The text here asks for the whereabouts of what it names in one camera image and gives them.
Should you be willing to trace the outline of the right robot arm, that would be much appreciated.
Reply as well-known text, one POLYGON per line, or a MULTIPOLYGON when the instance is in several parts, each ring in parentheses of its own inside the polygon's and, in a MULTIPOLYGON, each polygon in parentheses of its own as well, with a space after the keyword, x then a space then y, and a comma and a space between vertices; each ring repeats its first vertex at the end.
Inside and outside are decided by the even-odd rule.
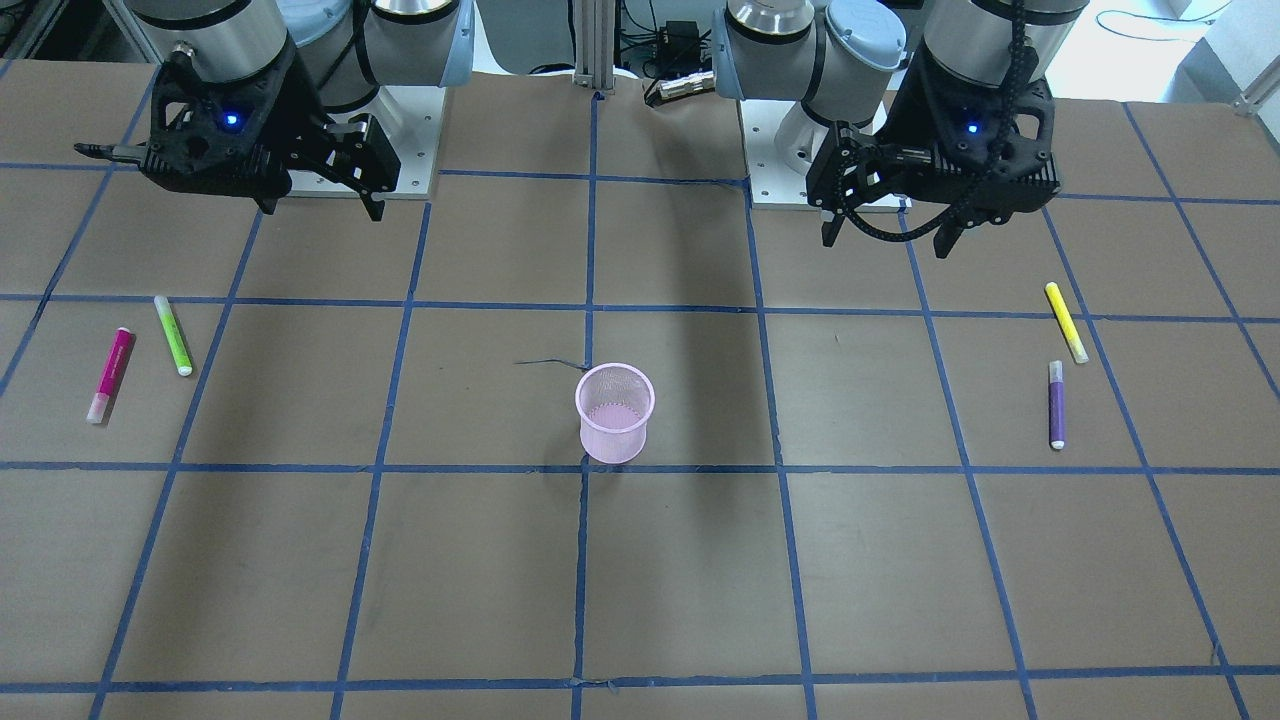
POLYGON ((163 63, 148 137, 77 143, 178 193, 253 200, 265 214, 308 172, 383 219, 402 159, 387 87, 447 88, 472 72, 471 1, 129 1, 163 63))

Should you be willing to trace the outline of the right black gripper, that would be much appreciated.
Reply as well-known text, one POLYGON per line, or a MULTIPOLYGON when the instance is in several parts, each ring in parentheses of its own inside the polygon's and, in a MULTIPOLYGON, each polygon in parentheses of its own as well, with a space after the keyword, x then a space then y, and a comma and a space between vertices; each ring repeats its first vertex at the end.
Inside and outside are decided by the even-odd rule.
POLYGON ((224 83, 206 81, 198 58, 195 45, 179 41, 160 65, 143 142, 74 150, 134 165, 172 192, 252 199, 265 214, 291 192, 291 172, 301 170, 349 190, 371 222, 383 220, 401 159, 375 115, 332 123, 293 41, 262 69, 224 83))

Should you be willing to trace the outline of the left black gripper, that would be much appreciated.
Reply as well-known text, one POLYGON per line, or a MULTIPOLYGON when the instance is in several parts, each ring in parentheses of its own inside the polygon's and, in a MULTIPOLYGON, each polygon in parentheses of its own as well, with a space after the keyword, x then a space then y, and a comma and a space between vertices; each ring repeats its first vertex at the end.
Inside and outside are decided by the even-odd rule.
POLYGON ((806 172, 806 202, 833 247, 856 210, 888 196, 946 205, 933 238, 945 259, 963 232, 1002 225, 1061 191, 1051 149, 1053 97, 1021 68, 993 86, 952 73, 922 47, 909 64, 879 138, 831 126, 806 172))

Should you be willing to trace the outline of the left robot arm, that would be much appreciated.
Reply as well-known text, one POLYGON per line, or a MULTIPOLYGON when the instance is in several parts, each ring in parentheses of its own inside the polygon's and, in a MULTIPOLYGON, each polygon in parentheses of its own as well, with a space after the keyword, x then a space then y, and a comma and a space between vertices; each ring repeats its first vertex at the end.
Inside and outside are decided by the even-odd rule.
POLYGON ((728 1, 710 29, 716 91, 788 101, 823 131, 806 202, 835 245, 846 223, 888 243, 1044 208, 1062 188, 1046 72, 1083 1, 936 1, 914 51, 879 1, 728 1))

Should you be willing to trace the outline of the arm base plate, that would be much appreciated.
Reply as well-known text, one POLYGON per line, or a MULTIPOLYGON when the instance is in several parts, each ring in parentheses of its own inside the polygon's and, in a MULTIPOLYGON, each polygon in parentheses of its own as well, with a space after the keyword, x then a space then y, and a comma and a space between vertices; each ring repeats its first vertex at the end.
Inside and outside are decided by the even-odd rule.
POLYGON ((361 113, 375 117, 401 161, 398 181, 390 191, 378 191, 378 200, 426 200, 436 174, 447 90, 431 86, 381 86, 361 106, 326 109, 335 120, 361 113))
POLYGON ((806 173, 827 128, 795 101, 744 100, 739 104, 751 202, 765 210, 812 210, 806 173))

